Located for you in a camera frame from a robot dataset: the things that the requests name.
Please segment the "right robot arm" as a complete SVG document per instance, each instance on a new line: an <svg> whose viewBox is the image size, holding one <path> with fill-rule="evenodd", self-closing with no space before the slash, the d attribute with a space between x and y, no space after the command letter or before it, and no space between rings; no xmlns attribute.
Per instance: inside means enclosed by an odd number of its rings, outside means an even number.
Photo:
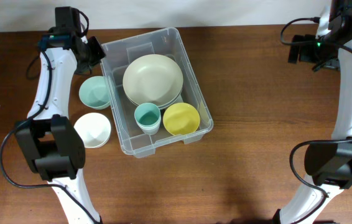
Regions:
<svg viewBox="0 0 352 224"><path fill-rule="evenodd" d="M295 35L287 43L288 61L310 62L313 71L339 71L338 114L331 139L302 143L305 175L274 223L316 223L326 205L352 186L352 0L333 0L313 22L316 34Z"/></svg>

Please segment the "green bowl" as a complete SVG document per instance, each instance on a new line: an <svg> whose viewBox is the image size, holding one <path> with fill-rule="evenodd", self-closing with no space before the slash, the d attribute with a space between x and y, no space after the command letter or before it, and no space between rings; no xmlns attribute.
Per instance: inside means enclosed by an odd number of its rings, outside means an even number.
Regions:
<svg viewBox="0 0 352 224"><path fill-rule="evenodd" d="M93 109L103 110L111 105L106 80L95 76L85 80L78 92L81 102Z"/></svg>

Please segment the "white cup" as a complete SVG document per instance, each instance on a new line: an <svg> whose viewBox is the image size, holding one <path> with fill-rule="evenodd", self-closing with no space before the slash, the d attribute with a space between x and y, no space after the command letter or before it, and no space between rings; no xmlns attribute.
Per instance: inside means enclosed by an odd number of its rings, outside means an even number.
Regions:
<svg viewBox="0 0 352 224"><path fill-rule="evenodd" d="M158 131L160 127L160 123L155 123L152 125L143 125L138 123L138 126L144 131L144 132L155 132Z"/></svg>

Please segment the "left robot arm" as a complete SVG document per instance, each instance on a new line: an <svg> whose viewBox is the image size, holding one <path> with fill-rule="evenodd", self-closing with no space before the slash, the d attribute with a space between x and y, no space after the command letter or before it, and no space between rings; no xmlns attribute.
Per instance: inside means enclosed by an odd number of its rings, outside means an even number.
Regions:
<svg viewBox="0 0 352 224"><path fill-rule="evenodd" d="M27 119L11 131L29 169L54 189L69 223L101 223L83 179L84 143L68 115L75 74L90 72L105 57L96 37L87 38L85 14L77 8L55 8L55 25L39 41L39 85Z"/></svg>

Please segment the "clear plastic storage container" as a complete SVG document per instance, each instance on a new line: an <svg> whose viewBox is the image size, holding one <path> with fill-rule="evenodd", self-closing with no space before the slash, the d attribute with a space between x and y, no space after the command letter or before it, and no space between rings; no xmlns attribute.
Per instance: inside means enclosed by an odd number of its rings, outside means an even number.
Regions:
<svg viewBox="0 0 352 224"><path fill-rule="evenodd" d="M106 80L111 99L111 110L123 153L136 158L155 154L158 147L183 141L190 144L199 141L214 126L210 111L191 66L179 31L174 27L147 32L102 45L106 58L101 60L101 70ZM134 119L137 105L131 102L123 89L123 76L135 59L161 54L175 61L183 72L183 88L180 95L184 103L197 109L200 115L199 128L190 134L171 135L161 124L154 135L144 134Z"/></svg>

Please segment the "green cup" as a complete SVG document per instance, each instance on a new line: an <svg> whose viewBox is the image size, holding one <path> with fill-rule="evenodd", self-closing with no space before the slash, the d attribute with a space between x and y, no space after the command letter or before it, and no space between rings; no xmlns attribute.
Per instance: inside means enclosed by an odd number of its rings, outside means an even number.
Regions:
<svg viewBox="0 0 352 224"><path fill-rule="evenodd" d="M160 122L160 109L153 103L143 103L135 109L134 118L138 125L151 128Z"/></svg>

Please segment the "yellow bowl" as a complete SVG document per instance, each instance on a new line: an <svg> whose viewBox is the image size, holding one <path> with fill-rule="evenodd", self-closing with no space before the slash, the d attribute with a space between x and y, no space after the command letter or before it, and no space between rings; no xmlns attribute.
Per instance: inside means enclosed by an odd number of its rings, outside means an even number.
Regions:
<svg viewBox="0 0 352 224"><path fill-rule="evenodd" d="M200 125L200 115L196 108L188 103L176 103L169 106L163 115L164 128L172 135L194 133Z"/></svg>

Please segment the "grey translucent cup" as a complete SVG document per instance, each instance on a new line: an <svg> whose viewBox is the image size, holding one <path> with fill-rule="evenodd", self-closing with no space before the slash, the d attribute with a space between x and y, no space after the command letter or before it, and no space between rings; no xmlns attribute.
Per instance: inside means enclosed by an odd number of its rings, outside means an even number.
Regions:
<svg viewBox="0 0 352 224"><path fill-rule="evenodd" d="M155 129L142 129L143 133L144 134L147 134L147 135L154 135L158 132L158 128L155 128Z"/></svg>

